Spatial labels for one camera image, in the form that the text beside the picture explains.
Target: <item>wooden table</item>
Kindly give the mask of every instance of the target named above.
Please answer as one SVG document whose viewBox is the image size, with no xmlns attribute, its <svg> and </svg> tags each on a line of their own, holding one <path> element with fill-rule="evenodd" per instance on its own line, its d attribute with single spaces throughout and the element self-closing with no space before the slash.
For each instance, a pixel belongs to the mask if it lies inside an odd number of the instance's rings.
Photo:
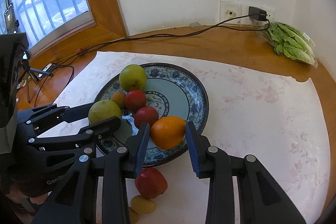
<svg viewBox="0 0 336 224">
<path fill-rule="evenodd" d="M 195 31 L 189 27 L 155 31 L 154 33 L 185 34 Z M 336 83 L 320 63 L 315 69 L 310 65 L 290 60 L 274 54 L 273 47 L 257 32 L 238 32 L 224 28 L 216 28 L 201 35 L 183 38 L 155 38 L 141 41 L 117 42 L 104 47 L 101 51 L 136 52 L 148 54 L 172 55 L 217 61 L 277 75 L 292 76 L 299 82 L 311 78 L 320 97 L 325 123 L 327 125 L 331 173 L 330 184 L 325 206 L 336 194 Z M 72 65 L 75 75 L 85 68 L 95 57 L 95 52 L 78 58 Z M 37 100 L 37 106 L 52 103 L 62 92 L 69 80 L 71 68 L 60 68 L 54 77 L 46 81 Z M 18 110 L 32 108 L 39 86 L 33 81 L 29 83 L 32 103 L 26 101 L 26 89 L 17 93 Z"/>
</svg>

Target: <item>floral tablecloth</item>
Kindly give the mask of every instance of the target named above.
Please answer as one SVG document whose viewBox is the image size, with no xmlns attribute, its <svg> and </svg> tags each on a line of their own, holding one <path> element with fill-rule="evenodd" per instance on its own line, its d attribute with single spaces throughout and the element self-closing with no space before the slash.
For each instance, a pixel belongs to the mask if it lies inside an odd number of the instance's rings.
<svg viewBox="0 0 336 224">
<path fill-rule="evenodd" d="M 182 57 L 98 52 L 55 102 L 70 107 L 90 103 L 126 65 L 151 62 L 175 64 L 196 75 L 209 96 L 209 118 L 203 134 L 210 143 L 229 155 L 255 155 L 307 224 L 317 220 L 328 190 L 330 150 L 322 108 L 310 79 L 299 83 L 291 77 Z M 86 125 L 87 119 L 62 123 L 43 135 L 72 135 Z M 204 224 L 209 180 L 196 178 L 189 154 L 184 153 L 158 169 L 167 179 L 168 190 L 155 199 L 154 213 L 141 216 L 138 223 Z M 127 187 L 130 201 L 138 192 L 133 180 L 127 181 Z M 100 195 L 99 191 L 98 222 Z M 239 223 L 237 201 L 236 195 L 236 223 Z"/>
</svg>

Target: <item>plastic bag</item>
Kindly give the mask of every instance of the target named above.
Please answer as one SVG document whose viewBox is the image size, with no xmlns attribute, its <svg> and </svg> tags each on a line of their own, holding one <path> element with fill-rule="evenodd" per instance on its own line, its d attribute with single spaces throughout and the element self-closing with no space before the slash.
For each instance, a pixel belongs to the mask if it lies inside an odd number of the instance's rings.
<svg viewBox="0 0 336 224">
<path fill-rule="evenodd" d="M 268 30 L 259 32 L 278 55 L 318 67 L 314 41 L 294 27 L 280 22 L 272 22 Z"/>
</svg>

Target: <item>phone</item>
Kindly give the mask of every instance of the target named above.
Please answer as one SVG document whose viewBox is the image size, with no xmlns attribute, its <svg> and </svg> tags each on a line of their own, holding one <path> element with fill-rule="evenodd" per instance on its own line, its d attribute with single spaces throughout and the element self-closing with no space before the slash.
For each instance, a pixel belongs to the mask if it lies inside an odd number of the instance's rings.
<svg viewBox="0 0 336 224">
<path fill-rule="evenodd" d="M 51 71 L 54 69 L 54 67 L 56 67 L 55 64 L 49 63 L 48 65 L 46 65 L 46 66 L 44 67 L 44 69 L 43 69 L 42 71 L 51 72 Z M 39 78 L 39 79 L 42 79 L 43 77 L 44 77 L 43 74 L 39 74 L 39 75 L 38 75 L 38 78 Z"/>
<path fill-rule="evenodd" d="M 4 13 L 4 17 L 5 17 L 5 22 L 6 22 L 7 33 L 17 33 L 18 24 L 16 22 L 15 15 L 14 15 L 13 3 L 11 3 L 8 6 L 7 10 Z"/>
</svg>

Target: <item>tripod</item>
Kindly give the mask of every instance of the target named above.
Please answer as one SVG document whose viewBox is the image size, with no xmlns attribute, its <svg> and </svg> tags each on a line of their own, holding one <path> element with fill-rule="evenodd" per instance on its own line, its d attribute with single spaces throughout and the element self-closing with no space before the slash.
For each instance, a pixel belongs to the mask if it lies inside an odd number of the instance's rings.
<svg viewBox="0 0 336 224">
<path fill-rule="evenodd" d="M 30 103 L 31 100 L 30 100 L 29 85 L 28 85 L 29 76 L 32 78 L 34 83 L 36 85 L 38 85 L 38 81 L 40 80 L 40 78 L 37 77 L 35 73 L 39 73 L 39 74 L 46 75 L 46 76 L 51 76 L 51 77 L 53 77 L 53 74 L 51 72 L 31 68 L 31 66 L 29 65 L 29 61 L 27 59 L 24 59 L 22 61 L 21 67 L 23 68 L 24 73 L 21 75 L 19 82 L 21 82 L 21 80 L 26 76 L 27 102 Z"/>
</svg>

